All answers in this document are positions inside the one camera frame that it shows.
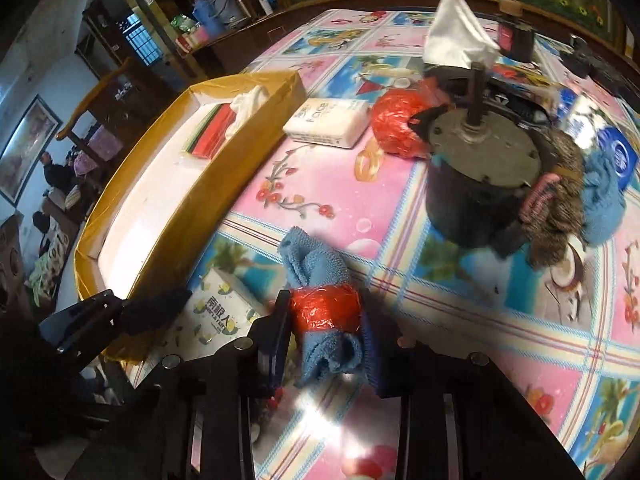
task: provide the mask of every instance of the red plastic bag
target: red plastic bag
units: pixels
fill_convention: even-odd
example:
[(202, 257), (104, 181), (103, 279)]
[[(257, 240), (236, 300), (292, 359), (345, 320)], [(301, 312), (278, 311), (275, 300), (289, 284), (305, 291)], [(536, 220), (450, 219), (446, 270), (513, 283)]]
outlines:
[(360, 298), (351, 285), (293, 289), (289, 309), (297, 335), (330, 328), (356, 333), (360, 328)]
[(415, 89), (391, 89), (371, 109), (373, 134), (387, 153), (427, 158), (428, 146), (407, 121), (418, 112), (448, 103), (449, 97), (437, 87), (435, 78), (423, 79)]

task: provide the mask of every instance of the blue knitted fabric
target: blue knitted fabric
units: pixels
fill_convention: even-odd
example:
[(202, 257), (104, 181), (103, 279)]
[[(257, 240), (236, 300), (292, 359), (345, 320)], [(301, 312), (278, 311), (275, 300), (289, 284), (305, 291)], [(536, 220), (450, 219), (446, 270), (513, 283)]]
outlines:
[[(290, 288), (349, 283), (347, 266), (322, 240), (293, 227), (278, 247)], [(299, 386), (329, 373), (351, 373), (362, 362), (362, 343), (355, 334), (332, 328), (302, 336), (302, 377)]]
[(614, 153), (591, 152), (584, 161), (582, 190), (582, 237), (587, 245), (597, 246), (616, 232), (625, 213), (625, 197), (618, 187)]
[(322, 240), (292, 227), (278, 246), (290, 288), (349, 283), (347, 266)]

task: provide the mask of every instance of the table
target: table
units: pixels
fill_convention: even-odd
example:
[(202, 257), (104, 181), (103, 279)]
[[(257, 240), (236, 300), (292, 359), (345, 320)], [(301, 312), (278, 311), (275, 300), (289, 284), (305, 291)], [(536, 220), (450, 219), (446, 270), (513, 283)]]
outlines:
[[(310, 96), (372, 103), (420, 78), (432, 20), (430, 12), (328, 10), (247, 70), (296, 69)], [(497, 23), (481, 22), (497, 35)], [(564, 48), (538, 38), (534, 69), (586, 92), (640, 139), (640, 120), (625, 103), (567, 73), (559, 60)], [(284, 186), (265, 202), (258, 192), (275, 164), (286, 168)], [(214, 265), (272, 300), (285, 283), (276, 248), (298, 225), (338, 249), (354, 281), (380, 293), (406, 333), (438, 352), (490, 355), (586, 477), (602, 478), (640, 426), (640, 326), (629, 314), (640, 298), (638, 176), (619, 231), (588, 254), (588, 299), (571, 322), (570, 298), (556, 295), (548, 271), (534, 272), (523, 251), (499, 260), (490, 250), (461, 250), (434, 231), (424, 207), (427, 166), (385, 155), (370, 130), (352, 150), (284, 140), (213, 235), (190, 285)], [(295, 206), (283, 206), (284, 198)], [(320, 214), (319, 205), (333, 215)], [(157, 355), (129, 367), (134, 384)], [(377, 399), (361, 378), (337, 376), (302, 390), (288, 384), (255, 444), (256, 477), (339, 479), (363, 473), (350, 468), (351, 459), (373, 457), (376, 474), (393, 478), (398, 433), (399, 401)]]

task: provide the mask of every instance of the white tissue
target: white tissue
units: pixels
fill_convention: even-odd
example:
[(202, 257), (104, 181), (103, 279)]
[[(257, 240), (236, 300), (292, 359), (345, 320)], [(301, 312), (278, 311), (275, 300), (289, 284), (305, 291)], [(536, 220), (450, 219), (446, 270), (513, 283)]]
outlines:
[(254, 86), (246, 94), (238, 94), (234, 97), (229, 106), (236, 113), (236, 120), (226, 129), (225, 139), (228, 140), (233, 137), (236, 131), (249, 120), (249, 117), (267, 102), (268, 98), (269, 92), (262, 85)]
[(471, 68), (471, 63), (478, 61), (491, 68), (499, 49), (465, 0), (440, 0), (422, 59), (425, 63), (462, 68)]

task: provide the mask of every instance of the bottle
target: bottle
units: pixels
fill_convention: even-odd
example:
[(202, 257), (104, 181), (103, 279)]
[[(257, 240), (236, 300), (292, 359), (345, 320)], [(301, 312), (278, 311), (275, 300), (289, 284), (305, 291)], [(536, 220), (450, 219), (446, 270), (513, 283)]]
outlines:
[(522, 3), (516, 0), (500, 0), (501, 17), (498, 22), (498, 45), (500, 54), (521, 63), (533, 60), (533, 44), (536, 31), (523, 22)]
[(273, 14), (273, 9), (271, 8), (271, 4), (269, 3), (268, 0), (258, 0), (258, 3), (260, 4), (260, 6), (262, 7), (262, 10), (264, 10), (264, 13), (269, 16), (270, 14)]

